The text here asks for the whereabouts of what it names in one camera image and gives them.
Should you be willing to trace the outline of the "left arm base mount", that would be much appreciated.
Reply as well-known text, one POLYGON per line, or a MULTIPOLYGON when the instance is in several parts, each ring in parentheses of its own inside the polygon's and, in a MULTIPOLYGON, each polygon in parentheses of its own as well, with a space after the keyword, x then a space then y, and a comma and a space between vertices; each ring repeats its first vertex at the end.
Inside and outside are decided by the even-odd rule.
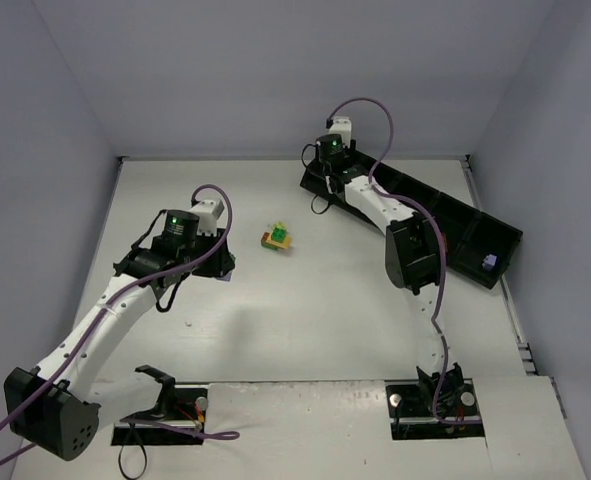
MULTIPOLYGON (((175 403, 164 417, 155 418, 144 414, 138 414, 137 417, 164 423, 175 428, 190 430, 200 428, 200 432, 204 433, 208 386, 205 384, 177 384, 175 396, 175 403)), ((201 446, 203 443, 204 440, 201 438, 148 424, 137 424, 135 433, 131 434, 130 427, 126 423, 117 423, 112 427, 110 435, 111 446, 201 446)))

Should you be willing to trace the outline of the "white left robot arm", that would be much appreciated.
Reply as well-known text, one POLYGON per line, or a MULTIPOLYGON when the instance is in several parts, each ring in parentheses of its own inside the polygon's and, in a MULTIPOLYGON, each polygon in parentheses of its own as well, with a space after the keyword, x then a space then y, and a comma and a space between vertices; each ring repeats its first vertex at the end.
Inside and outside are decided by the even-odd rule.
POLYGON ((114 265, 100 299, 68 337, 33 369, 14 369, 4 382, 10 430, 71 461, 95 434, 125 418, 165 417, 177 401, 175 379, 149 365, 116 383, 98 374, 135 323, 175 294, 190 275, 222 279, 235 267, 220 200, 194 201, 189 210, 162 210, 162 231, 149 246, 136 240, 114 265))

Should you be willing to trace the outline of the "green yellow brown lego stack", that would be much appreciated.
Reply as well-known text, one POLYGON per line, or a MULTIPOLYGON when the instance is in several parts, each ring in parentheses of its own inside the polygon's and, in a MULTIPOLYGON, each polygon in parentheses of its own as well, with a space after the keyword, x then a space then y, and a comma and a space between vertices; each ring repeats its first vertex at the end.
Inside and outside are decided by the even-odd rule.
POLYGON ((274 251, 286 251, 291 247, 292 237, 284 228, 273 228, 261 237, 262 247, 274 251))

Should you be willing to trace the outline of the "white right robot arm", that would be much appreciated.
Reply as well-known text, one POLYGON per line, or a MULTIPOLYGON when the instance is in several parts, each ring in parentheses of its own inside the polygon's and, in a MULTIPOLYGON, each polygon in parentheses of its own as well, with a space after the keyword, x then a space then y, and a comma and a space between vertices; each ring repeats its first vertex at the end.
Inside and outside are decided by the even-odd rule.
POLYGON ((463 375, 450 353, 443 321, 446 251, 434 217, 417 201, 384 189, 374 173, 352 159, 338 133, 318 137, 306 174, 321 182, 329 204, 361 214, 385 237, 384 266, 393 286, 417 298, 418 383, 439 404, 463 387, 463 375))

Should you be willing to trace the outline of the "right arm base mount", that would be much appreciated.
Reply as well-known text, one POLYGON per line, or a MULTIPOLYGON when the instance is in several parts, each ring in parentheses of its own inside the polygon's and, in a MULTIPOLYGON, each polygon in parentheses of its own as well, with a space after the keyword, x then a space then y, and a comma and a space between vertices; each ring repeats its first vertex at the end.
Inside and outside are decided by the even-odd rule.
POLYGON ((452 440, 484 438, 485 430, 477 403, 474 386, 466 382, 457 393, 437 404, 433 414, 432 397, 425 398, 417 384, 410 382, 385 385, 390 432, 393 441, 452 440))

